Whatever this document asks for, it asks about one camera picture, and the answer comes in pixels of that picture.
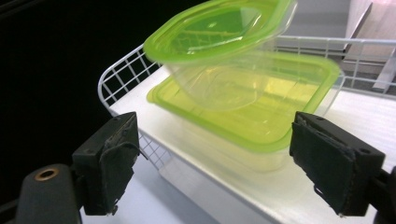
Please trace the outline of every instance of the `white wall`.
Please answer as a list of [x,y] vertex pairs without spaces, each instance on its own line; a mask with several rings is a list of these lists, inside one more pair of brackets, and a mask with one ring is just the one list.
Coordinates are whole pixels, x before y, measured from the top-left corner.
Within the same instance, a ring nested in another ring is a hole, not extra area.
[[351,0],[297,1],[296,13],[284,35],[346,37]]
[[346,37],[350,38],[353,36],[364,14],[372,3],[372,0],[351,0],[348,23],[346,26]]

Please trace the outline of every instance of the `white surface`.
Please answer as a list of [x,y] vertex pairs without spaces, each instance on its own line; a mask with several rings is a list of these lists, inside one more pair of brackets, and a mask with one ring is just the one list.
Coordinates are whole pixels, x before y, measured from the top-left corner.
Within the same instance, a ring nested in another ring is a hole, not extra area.
[[[203,208],[214,218],[224,220],[222,217],[225,213],[220,211],[222,205],[230,209],[235,208],[235,206],[228,206],[226,203],[228,201],[223,201],[224,199],[221,197],[234,197],[230,200],[240,202],[257,212],[257,218],[261,218],[258,222],[268,219],[274,219],[280,223],[373,222],[374,209],[370,209],[366,217],[338,217],[316,195],[313,191],[313,184],[304,172],[292,162],[290,157],[281,169],[262,174],[251,172],[245,166],[227,158],[218,150],[218,147],[230,147],[230,143],[162,110],[156,105],[149,104],[146,101],[147,92],[166,77],[166,71],[161,68],[117,101],[111,108],[119,114],[136,111],[141,133],[156,139],[178,158],[192,165],[193,169],[187,174],[168,172],[168,175],[166,175],[165,170],[162,171],[163,176],[173,184],[197,183],[196,180],[190,181],[188,177],[195,176],[195,178],[198,178],[198,183],[201,183],[200,188],[192,188],[191,186],[194,187],[196,184],[191,184],[181,191],[200,206],[210,205]],[[389,171],[396,164],[395,153],[391,149],[396,146],[395,114],[396,102],[394,100],[341,91],[325,118],[384,151],[387,154],[384,168]],[[220,195],[217,193],[219,190],[225,190],[229,192],[229,195]],[[126,203],[146,203],[144,200],[123,199]],[[154,197],[150,205],[144,206],[155,207],[156,202],[158,201]],[[162,212],[171,212],[171,214],[163,215],[163,213],[156,214],[154,212],[152,214],[175,218],[172,214],[173,211],[166,211],[164,207],[159,209]],[[249,216],[249,210],[243,214],[235,213],[233,210],[228,212],[230,216],[234,215],[242,219]]]
[[[350,2],[351,0],[298,0],[294,18],[284,35],[345,38]],[[300,47],[314,48],[315,43],[304,43]]]
[[349,8],[349,16],[346,26],[346,38],[351,38],[356,29],[362,22],[364,14],[367,12],[372,0],[351,0]]

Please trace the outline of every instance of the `plastic container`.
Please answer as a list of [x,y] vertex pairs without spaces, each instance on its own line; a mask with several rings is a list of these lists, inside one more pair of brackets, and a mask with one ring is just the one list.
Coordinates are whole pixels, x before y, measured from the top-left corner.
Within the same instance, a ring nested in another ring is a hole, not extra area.
[[[255,58],[259,50],[252,50]],[[224,155],[262,172],[281,166],[291,138],[296,111],[315,113],[340,77],[339,66],[318,56],[267,52],[256,73],[265,78],[262,97],[230,111],[213,111],[194,102],[170,76],[148,93],[148,101],[161,106],[237,147],[220,148]]]
[[293,0],[212,0],[164,24],[144,44],[147,57],[166,66],[198,105],[233,110],[262,96],[262,66],[271,39],[289,27]]

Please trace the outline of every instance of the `wire shelf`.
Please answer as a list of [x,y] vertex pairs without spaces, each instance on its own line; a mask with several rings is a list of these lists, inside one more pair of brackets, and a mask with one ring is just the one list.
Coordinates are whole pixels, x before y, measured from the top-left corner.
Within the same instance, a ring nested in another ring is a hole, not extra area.
[[[396,99],[395,49],[395,40],[309,36],[279,36],[274,48],[275,51],[330,58],[345,74],[342,90],[390,99]],[[100,101],[112,116],[116,116],[111,106],[161,66],[148,60],[143,45],[140,45],[101,75],[97,89]],[[142,152],[157,169],[171,158],[164,147],[146,134],[140,133],[139,139]]]

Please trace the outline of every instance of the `white wire rack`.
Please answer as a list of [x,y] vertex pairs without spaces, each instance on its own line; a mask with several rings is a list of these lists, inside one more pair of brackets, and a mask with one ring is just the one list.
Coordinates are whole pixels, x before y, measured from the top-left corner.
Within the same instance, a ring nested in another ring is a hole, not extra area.
[[[346,75],[343,90],[396,99],[396,40],[280,36],[275,42],[278,51],[318,55],[338,62]],[[99,99],[112,116],[117,115],[111,108],[113,104],[161,68],[145,57],[142,48],[125,55],[100,77]],[[171,154],[146,134],[139,136],[142,152],[157,169],[163,167]]]

